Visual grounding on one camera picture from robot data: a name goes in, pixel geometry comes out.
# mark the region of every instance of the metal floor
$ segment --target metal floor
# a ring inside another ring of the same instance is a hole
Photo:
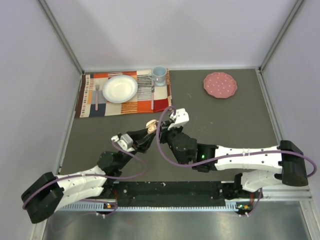
[[[58,230],[83,212],[58,211]],[[43,240],[310,240],[299,202],[261,202],[250,217],[230,212],[118,212],[84,216]]]

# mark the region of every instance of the striped placemat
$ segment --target striped placemat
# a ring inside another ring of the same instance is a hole
[[[148,75],[151,70],[105,72],[82,75],[82,83],[75,109],[75,118],[103,117],[122,114],[156,113],[171,106],[171,84],[170,73],[167,72],[166,84],[154,86],[154,100],[152,109],[152,81]],[[107,101],[102,88],[108,79],[117,75],[129,75],[137,81],[138,90],[135,96],[124,103],[112,103]],[[96,88],[98,81],[100,90],[98,92],[98,110],[96,110]]]

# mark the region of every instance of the fork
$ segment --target fork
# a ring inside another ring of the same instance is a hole
[[[95,82],[95,110],[96,111],[98,111],[99,89],[100,89],[100,85],[99,85],[99,81],[97,80]]]

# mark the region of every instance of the pink plate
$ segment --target pink plate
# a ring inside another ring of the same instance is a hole
[[[235,94],[237,83],[232,76],[224,72],[214,72],[203,81],[204,89],[215,98],[226,99]]]

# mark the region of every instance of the white bowl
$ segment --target white bowl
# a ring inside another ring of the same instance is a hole
[[[132,76],[118,75],[106,81],[102,94],[109,102],[120,104],[132,99],[137,90],[137,81]]]

